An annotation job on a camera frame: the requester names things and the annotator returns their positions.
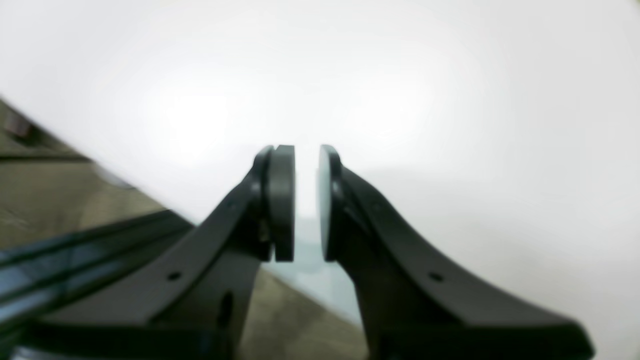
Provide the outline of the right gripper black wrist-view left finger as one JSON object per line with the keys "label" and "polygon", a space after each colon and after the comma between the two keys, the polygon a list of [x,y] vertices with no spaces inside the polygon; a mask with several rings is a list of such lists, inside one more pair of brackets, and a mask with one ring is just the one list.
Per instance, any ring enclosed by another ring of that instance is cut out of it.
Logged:
{"label": "right gripper black wrist-view left finger", "polygon": [[292,262],[295,148],[266,146],[162,255],[29,326],[22,360],[232,360],[263,262]]}

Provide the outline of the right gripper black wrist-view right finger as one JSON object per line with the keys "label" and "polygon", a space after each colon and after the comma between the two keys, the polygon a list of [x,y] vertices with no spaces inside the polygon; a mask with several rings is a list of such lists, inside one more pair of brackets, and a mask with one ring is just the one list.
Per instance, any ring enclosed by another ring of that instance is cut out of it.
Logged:
{"label": "right gripper black wrist-view right finger", "polygon": [[324,259],[355,289],[371,360],[590,360],[577,321],[482,280],[428,243],[370,183],[320,146]]}

